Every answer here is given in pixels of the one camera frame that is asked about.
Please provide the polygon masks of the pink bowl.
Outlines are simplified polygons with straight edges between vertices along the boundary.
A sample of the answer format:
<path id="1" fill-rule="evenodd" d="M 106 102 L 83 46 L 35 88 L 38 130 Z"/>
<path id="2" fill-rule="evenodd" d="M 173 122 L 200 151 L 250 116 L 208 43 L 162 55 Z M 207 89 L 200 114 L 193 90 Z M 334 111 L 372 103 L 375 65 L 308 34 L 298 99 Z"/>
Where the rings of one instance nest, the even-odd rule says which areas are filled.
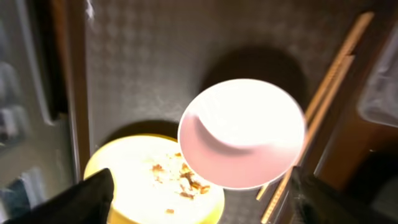
<path id="1" fill-rule="evenodd" d="M 178 126 L 188 166 L 203 179 L 232 190 L 280 179 L 297 162 L 307 124 L 283 89 L 255 79 L 217 83 L 197 95 Z"/>

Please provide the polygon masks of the wooden chopstick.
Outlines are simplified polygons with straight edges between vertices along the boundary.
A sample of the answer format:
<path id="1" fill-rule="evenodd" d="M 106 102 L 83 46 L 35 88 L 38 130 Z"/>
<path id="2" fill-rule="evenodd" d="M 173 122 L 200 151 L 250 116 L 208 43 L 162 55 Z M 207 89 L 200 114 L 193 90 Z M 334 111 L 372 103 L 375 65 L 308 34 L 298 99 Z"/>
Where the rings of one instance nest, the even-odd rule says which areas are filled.
<path id="1" fill-rule="evenodd" d="M 295 164 L 301 162 L 307 153 L 308 147 L 312 142 L 315 133 L 317 132 L 317 129 L 324 117 L 325 111 L 327 110 L 326 104 L 331 102 L 333 94 L 335 94 L 336 90 L 339 89 L 338 82 L 344 79 L 343 64 L 351 63 L 353 61 L 354 57 L 351 55 L 351 52 L 360 41 L 373 17 L 373 12 L 365 12 L 358 16 L 354 25 L 349 31 L 347 38 L 344 40 L 341 48 L 339 49 L 334 61 L 331 63 L 328 71 L 326 72 L 326 75 L 318 87 L 318 90 L 313 96 L 305 112 L 305 119 L 308 129 L 307 136 Z"/>
<path id="2" fill-rule="evenodd" d="M 307 112 L 305 113 L 305 118 L 308 121 L 308 130 L 307 135 L 305 137 L 304 145 L 298 159 L 295 161 L 293 166 L 286 172 L 283 179 L 280 181 L 276 191 L 274 192 L 267 208 L 264 211 L 264 214 L 261 218 L 261 223 L 266 224 L 269 223 L 271 217 L 274 213 L 276 206 L 279 203 L 279 200 L 282 197 L 282 194 L 286 190 L 287 184 L 289 183 L 289 179 L 292 175 L 293 167 L 300 165 L 303 162 L 303 159 L 308 151 L 310 144 L 313 141 L 315 134 L 317 133 L 325 115 L 328 111 L 334 97 L 337 94 L 337 91 L 340 88 L 345 76 L 355 59 L 354 55 L 345 55 L 339 60 L 336 61 L 336 67 L 331 68 L 329 74 L 325 77 L 325 80 L 320 85 L 318 91 L 316 92 L 313 100 L 308 107 Z"/>

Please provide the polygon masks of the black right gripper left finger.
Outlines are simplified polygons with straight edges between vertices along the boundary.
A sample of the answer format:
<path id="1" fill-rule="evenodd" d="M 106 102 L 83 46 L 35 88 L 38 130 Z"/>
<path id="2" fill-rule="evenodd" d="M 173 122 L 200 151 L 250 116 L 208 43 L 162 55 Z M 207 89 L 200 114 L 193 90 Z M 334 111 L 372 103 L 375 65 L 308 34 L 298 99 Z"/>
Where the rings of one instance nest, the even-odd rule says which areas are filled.
<path id="1" fill-rule="evenodd" d="M 113 176 L 105 168 L 5 224 L 106 224 L 113 192 Z"/>

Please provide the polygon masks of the yellow plate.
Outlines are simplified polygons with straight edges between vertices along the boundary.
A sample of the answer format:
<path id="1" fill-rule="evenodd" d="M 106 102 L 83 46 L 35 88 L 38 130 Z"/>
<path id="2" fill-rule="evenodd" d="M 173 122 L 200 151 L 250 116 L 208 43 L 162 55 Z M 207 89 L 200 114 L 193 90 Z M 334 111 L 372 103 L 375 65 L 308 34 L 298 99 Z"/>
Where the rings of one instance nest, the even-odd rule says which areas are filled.
<path id="1" fill-rule="evenodd" d="M 218 223 L 224 191 L 187 166 L 177 141 L 156 134 L 113 140 L 89 159 L 84 177 L 109 169 L 108 223 Z"/>

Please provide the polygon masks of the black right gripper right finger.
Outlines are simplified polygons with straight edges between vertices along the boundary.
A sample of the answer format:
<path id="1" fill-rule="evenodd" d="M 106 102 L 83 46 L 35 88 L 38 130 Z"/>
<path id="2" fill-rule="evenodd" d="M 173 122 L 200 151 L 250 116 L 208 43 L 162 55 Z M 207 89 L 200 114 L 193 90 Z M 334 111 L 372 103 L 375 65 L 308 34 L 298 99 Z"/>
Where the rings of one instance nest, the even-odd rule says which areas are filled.
<path id="1" fill-rule="evenodd" d="M 295 214 L 304 223 L 397 224 L 380 212 L 338 193 L 298 166 L 292 168 L 289 195 Z"/>

